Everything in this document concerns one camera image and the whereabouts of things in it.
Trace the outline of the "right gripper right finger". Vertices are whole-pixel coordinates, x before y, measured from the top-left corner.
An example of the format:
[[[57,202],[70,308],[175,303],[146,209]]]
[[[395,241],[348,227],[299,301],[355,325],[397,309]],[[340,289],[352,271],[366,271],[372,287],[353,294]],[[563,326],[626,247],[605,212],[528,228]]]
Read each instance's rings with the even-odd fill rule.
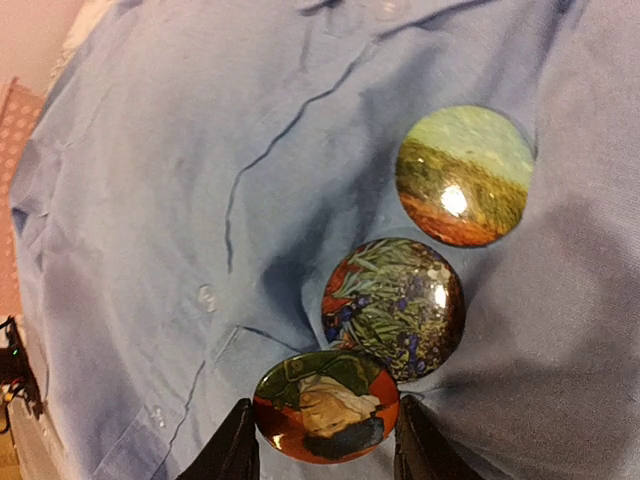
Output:
[[[395,426],[395,480],[481,480],[464,462],[414,396],[400,401]]]

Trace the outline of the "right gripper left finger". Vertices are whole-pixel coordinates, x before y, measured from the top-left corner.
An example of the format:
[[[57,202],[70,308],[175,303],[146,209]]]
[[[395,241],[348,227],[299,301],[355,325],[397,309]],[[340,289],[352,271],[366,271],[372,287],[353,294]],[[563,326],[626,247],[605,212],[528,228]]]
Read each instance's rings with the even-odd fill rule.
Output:
[[[240,399],[178,480],[257,480],[259,444],[252,402]]]

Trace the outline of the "orange portrait round brooch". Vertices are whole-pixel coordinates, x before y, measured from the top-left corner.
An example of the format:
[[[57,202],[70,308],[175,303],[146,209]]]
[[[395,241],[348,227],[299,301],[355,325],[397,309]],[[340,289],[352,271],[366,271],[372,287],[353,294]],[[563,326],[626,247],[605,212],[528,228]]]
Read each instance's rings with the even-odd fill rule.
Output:
[[[394,429],[400,394],[387,370],[345,351],[288,358],[258,382],[256,426],[282,454],[313,464],[362,457]]]

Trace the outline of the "blue button-up shirt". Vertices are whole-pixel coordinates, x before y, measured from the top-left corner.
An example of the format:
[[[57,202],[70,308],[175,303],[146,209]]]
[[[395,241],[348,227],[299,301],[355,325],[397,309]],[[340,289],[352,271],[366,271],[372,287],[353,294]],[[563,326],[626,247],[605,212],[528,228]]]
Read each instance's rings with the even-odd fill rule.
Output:
[[[536,161],[511,234],[439,247],[465,334],[407,390],[483,478],[637,478],[635,1],[115,2],[10,190],[57,475],[172,479],[271,365],[324,348],[336,264],[428,242],[395,158],[458,104]]]

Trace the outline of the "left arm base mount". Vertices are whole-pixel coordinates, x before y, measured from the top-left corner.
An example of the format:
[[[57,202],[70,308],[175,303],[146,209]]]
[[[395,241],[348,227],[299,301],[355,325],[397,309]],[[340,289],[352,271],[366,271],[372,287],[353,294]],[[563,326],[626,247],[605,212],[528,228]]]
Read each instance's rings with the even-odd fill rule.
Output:
[[[8,408],[14,400],[22,400],[36,419],[43,414],[44,404],[15,316],[1,321],[1,339],[6,341],[1,348],[1,435],[6,435],[11,428]]]

